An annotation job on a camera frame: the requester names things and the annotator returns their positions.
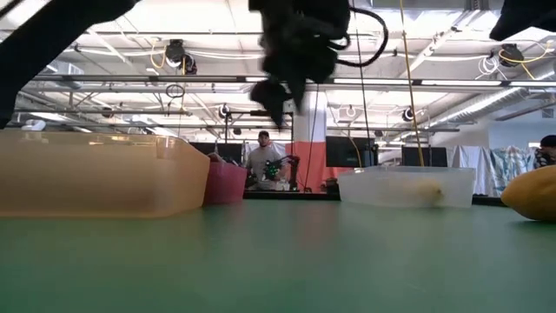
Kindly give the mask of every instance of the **green table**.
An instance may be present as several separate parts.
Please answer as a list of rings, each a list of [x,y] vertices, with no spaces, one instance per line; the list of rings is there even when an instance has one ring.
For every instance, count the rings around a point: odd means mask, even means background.
[[[0,220],[0,312],[554,312],[556,226],[495,207],[246,201]]]

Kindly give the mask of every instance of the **man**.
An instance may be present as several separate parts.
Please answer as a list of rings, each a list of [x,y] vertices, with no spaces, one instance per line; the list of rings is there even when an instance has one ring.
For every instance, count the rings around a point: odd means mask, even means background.
[[[556,164],[556,135],[542,138],[540,149],[535,151],[535,169]]]
[[[257,177],[257,185],[255,186],[259,190],[274,190],[277,181],[282,177],[281,173],[276,175],[274,181],[268,180],[265,177],[264,172],[267,168],[267,161],[273,162],[281,159],[278,152],[272,149],[270,144],[270,135],[267,131],[263,130],[259,133],[259,147],[253,151],[248,156],[247,169],[252,170],[253,174]]]

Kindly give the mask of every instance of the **translucent plastic bin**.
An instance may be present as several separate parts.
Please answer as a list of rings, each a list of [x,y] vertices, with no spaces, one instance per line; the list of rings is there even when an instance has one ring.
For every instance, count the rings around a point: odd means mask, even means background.
[[[0,216],[166,217],[200,208],[209,158],[182,139],[0,131]]]
[[[246,169],[231,163],[212,162],[203,205],[240,203],[246,179]]]
[[[470,208],[474,169],[369,167],[339,176],[341,200],[380,207]]]

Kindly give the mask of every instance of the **white pillar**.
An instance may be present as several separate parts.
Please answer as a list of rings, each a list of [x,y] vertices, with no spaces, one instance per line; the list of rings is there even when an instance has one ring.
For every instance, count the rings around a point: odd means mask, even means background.
[[[301,114],[295,112],[294,116],[295,142],[324,143],[326,141],[327,106],[328,99],[325,92],[305,94]]]

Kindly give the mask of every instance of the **red bin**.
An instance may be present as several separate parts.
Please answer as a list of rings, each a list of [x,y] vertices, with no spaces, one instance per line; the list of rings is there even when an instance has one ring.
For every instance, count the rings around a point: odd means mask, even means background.
[[[246,179],[246,169],[231,163],[211,162],[203,205],[240,203]]]

